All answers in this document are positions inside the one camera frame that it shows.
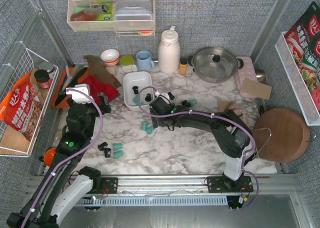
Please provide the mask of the red cloth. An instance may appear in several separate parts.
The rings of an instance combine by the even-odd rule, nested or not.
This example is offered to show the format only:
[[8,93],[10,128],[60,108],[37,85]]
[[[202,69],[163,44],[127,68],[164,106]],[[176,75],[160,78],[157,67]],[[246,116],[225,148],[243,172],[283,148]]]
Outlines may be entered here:
[[103,93],[108,98],[109,102],[120,95],[120,93],[111,84],[103,83],[93,75],[89,75],[87,78],[85,78],[82,81],[82,84],[89,85],[90,95],[94,98],[98,105],[102,103],[98,97],[98,93]]

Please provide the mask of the white storage basket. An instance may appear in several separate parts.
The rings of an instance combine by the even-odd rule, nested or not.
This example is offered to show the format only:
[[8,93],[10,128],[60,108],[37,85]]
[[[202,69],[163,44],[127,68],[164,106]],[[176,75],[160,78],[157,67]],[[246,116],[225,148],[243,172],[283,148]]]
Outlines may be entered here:
[[152,77],[146,71],[126,74],[123,77],[123,98],[127,108],[131,111],[140,112],[140,105],[147,110],[155,96],[153,89],[146,87],[151,87],[152,85]]

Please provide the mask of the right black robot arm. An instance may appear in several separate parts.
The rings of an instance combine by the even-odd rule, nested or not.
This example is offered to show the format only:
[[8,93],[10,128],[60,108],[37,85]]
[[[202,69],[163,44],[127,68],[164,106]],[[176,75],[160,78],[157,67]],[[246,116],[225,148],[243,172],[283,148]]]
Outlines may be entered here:
[[192,110],[193,105],[183,101],[175,105],[159,96],[150,104],[154,128],[194,128],[213,134],[219,148],[226,155],[224,176],[237,181],[244,173],[245,162],[255,153],[253,133],[233,110],[208,113]]

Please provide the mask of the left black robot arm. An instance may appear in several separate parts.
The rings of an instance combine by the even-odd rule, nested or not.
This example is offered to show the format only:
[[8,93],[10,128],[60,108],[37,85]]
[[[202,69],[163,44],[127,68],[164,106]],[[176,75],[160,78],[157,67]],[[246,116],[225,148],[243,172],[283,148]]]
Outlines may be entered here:
[[9,215],[6,223],[10,228],[57,228],[85,194],[101,188],[101,172],[88,166],[65,188],[84,153],[97,140],[93,136],[96,118],[112,111],[108,98],[102,93],[98,97],[100,105],[67,100],[70,104],[66,118],[68,130],[63,133],[49,170],[33,196],[19,213]]

